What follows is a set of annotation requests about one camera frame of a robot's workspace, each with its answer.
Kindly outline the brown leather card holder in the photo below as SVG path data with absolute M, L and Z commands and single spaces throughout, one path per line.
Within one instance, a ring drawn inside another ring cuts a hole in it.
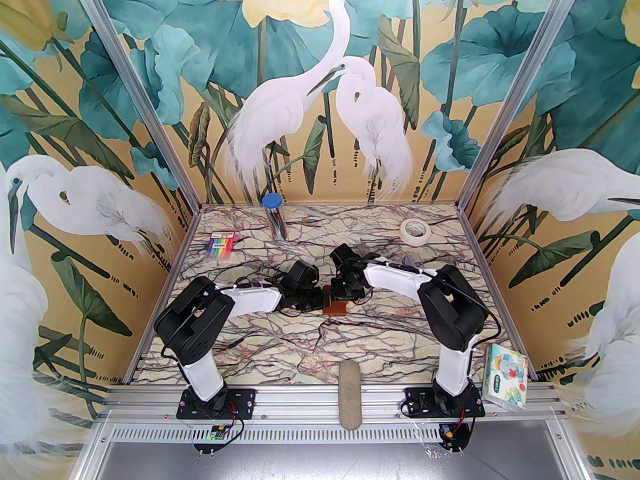
M 343 317 L 347 313 L 348 301 L 334 300 L 330 285 L 322 286 L 322 314 L 327 317 Z

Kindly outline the beige masking tape roll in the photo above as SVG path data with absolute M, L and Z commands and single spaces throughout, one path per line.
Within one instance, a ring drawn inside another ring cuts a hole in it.
M 412 247 L 425 245 L 432 234 L 430 225 L 418 218 L 405 219 L 398 232 L 402 242 Z

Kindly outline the beige oblong pad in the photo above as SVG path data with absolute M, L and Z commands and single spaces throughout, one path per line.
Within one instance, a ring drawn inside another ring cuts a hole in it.
M 354 431 L 362 425 L 362 378 L 359 364 L 342 361 L 338 369 L 338 416 L 343 429 Z

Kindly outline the pack of coloured markers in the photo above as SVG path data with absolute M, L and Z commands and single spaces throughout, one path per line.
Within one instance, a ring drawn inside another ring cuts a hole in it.
M 226 261 L 231 258 L 235 242 L 235 231 L 212 231 L 205 249 L 205 258 Z

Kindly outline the clear jar with blue lid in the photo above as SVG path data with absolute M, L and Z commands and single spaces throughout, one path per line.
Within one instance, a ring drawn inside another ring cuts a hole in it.
M 282 215 L 284 200 L 279 193 L 269 192 L 262 197 L 262 206 L 265 209 L 270 231 L 275 240 L 288 240 L 286 220 Z

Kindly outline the small green circuit board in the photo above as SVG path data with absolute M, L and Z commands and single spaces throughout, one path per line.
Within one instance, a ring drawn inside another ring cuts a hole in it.
M 197 430 L 192 445 L 199 457 L 211 456 L 237 439 L 233 423 L 215 424 L 206 430 Z

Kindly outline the slotted metal panel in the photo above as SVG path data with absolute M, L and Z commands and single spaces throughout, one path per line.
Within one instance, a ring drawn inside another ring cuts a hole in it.
M 70 480 L 595 480 L 558 422 L 485 422 L 458 454 L 422 443 L 192 444 L 99 437 Z

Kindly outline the small board with yellow connector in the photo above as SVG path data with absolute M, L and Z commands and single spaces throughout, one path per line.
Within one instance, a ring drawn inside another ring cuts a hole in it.
M 476 419 L 471 422 L 453 423 L 439 425 L 439 445 L 451 453 L 462 453 L 471 441 Z

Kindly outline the printed tissue pack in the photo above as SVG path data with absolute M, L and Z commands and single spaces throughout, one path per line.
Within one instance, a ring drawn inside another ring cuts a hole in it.
M 528 366 L 526 355 L 492 343 L 486 351 L 482 399 L 508 411 L 525 410 Z

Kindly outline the aluminium front rail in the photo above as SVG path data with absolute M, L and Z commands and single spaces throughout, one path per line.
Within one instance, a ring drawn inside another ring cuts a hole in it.
M 253 386 L 254 423 L 336 423 L 339 416 L 339 387 L 336 384 L 258 384 Z M 176 418 L 185 385 L 133 383 L 108 389 L 99 409 L 101 419 L 109 417 L 169 421 Z M 364 384 L 361 387 L 363 422 L 391 422 L 406 400 L 403 384 Z M 486 421 L 528 421 L 567 419 L 567 407 L 550 382 L 528 387 L 524 410 L 509 411 L 484 402 Z

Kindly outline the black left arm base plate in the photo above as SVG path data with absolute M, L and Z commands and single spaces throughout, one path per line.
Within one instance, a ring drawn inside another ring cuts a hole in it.
M 210 400 L 203 401 L 192 386 L 187 387 L 178 403 L 178 420 L 219 420 L 253 418 L 256 390 L 230 388 L 226 384 Z

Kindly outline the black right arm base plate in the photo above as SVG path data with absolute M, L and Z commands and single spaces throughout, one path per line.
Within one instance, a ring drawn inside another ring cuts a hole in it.
M 438 386 L 413 386 L 404 389 L 409 418 L 484 418 L 482 394 L 469 384 L 459 395 L 451 395 Z

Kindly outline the aluminium table side rail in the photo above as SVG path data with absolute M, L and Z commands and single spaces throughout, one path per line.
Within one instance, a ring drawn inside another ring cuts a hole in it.
M 172 294 L 178 276 L 182 270 L 183 264 L 185 263 L 187 253 L 189 251 L 190 245 L 192 244 L 192 241 L 194 240 L 199 223 L 201 222 L 203 210 L 204 206 L 201 205 L 199 209 L 194 213 L 192 220 L 186 229 L 186 233 L 183 236 L 182 242 L 180 243 L 176 256 L 172 262 L 169 274 L 167 275 L 167 278 L 163 283 L 162 289 L 160 290 L 153 310 L 151 311 L 150 317 L 148 318 L 141 337 L 137 343 L 137 346 L 135 347 L 134 354 L 132 355 L 128 367 L 126 368 L 121 382 L 121 384 L 124 386 L 130 385 L 131 382 L 134 381 L 140 363 L 144 361 L 144 359 L 146 359 L 146 354 L 150 350 L 150 347 L 154 340 L 154 336 L 156 335 L 154 331 L 155 319 L 162 312 L 162 310 L 166 308 L 169 302 L 170 295 Z
M 461 224 L 462 231 L 464 231 L 471 251 L 473 252 L 473 256 L 477 262 L 478 268 L 482 274 L 482 278 L 485 281 L 488 293 L 490 294 L 490 297 L 493 301 L 496 315 L 498 315 L 499 317 L 503 331 L 506 333 L 506 336 L 508 337 L 512 347 L 517 350 L 517 352 L 520 352 L 521 354 L 529 357 L 530 354 L 528 350 L 526 350 L 525 343 L 522 340 L 521 335 L 519 334 L 517 325 L 515 324 L 514 319 L 511 316 L 505 298 L 503 297 L 498 282 L 493 275 L 493 272 L 489 266 L 489 262 L 484 256 L 482 247 L 478 242 L 478 239 L 473 231 L 473 227 L 471 226 L 466 213 L 460 208 L 455 208 L 455 212 Z

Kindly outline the aluminium frame post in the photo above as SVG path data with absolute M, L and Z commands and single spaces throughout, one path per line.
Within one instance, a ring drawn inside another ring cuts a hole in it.
M 542 16 L 541 22 L 535 31 L 531 44 L 526 50 L 514 79 L 507 90 L 505 99 L 500 106 L 496 117 L 489 128 L 485 142 L 480 153 L 471 167 L 470 173 L 462 184 L 455 199 L 455 208 L 458 213 L 466 210 L 472 196 L 480 186 L 483 175 L 489 169 L 494 154 L 503 135 L 514 121 L 518 111 L 525 104 L 537 75 L 547 58 L 563 23 L 569 16 L 569 12 L 576 0 L 550 0 L 547 10 Z
M 160 117 L 138 75 L 135 67 L 131 63 L 130 55 L 121 41 L 114 23 L 109 16 L 108 10 L 102 0 L 79 0 L 89 20 L 91 21 L 96 34 L 107 51 L 110 60 L 118 71 L 126 91 L 146 126 L 151 138 L 157 144 L 158 150 L 165 159 L 169 170 L 174 175 L 185 202 L 190 210 L 198 213 L 201 210 L 202 202 L 189 178 L 182 162 L 179 160 L 173 144 L 165 130 Z

